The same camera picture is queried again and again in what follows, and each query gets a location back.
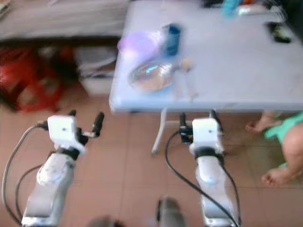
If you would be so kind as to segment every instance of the leg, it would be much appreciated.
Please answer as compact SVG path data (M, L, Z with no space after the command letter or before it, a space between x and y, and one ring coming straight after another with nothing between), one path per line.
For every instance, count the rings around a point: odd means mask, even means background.
M299 176L303 171L303 123L294 126L283 140L283 154L287 165L269 170L262 181L278 186Z
M261 118L257 122L249 122L246 125L246 130L250 133L261 133L265 129L269 129L274 126L278 126L282 121L277 120L279 113L276 111L266 110L263 112Z
M154 143L154 145L152 147L152 150L151 150L151 153L153 155L155 155L157 153L159 144L161 142L161 139L162 139L162 136L163 136L163 133L164 133L164 129L165 129L165 124L166 124L166 116L167 116L167 109L163 109L161 111L159 132L158 132L155 143Z

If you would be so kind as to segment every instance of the table leg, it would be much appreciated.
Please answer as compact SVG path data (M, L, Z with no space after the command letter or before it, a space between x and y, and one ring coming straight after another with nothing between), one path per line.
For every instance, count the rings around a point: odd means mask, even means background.
M167 117L167 109L163 109L161 111L160 127L159 127L159 131L158 131L158 135L156 137L155 143L153 144L153 147L151 150L151 154L153 154L153 155L155 155L158 151L158 147L161 142L161 139L162 139L162 136L164 133L164 129L165 129L165 125L166 125L166 117Z

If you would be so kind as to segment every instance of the blue cup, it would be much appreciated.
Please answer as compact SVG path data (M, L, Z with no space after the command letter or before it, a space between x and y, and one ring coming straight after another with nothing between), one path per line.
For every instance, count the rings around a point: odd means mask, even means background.
M181 27L178 24L169 24L164 28L166 30L166 41L163 52L166 56L175 56L179 51Z

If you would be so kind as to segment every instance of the bare foot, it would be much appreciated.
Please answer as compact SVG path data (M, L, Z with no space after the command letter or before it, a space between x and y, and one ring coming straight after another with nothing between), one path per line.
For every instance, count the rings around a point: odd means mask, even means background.
M282 121L277 120L276 118L272 117L262 117L259 121L257 122L249 122L246 126L245 129L246 131L254 134L259 134L265 129L269 129L274 126L281 125Z
M279 167L270 169L262 176L261 180L268 185L279 186L289 182L299 174L301 173L291 173L287 167Z

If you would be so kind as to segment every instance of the table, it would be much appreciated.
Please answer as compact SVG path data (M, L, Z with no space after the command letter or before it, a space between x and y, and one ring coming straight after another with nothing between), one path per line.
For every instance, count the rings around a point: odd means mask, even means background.
M161 111L155 152L167 111L302 110L302 43L295 35L290 44L273 42L264 24L276 20L275 14L226 19L220 9L201 8L199 0L132 2L124 34L156 31L171 22L184 27L178 58L193 60L186 77L198 95L192 100L183 92L176 98L175 86L155 93L134 90L128 75L137 63L119 55L109 98L112 111Z
M116 46L127 0L13 0L0 18L1 46Z

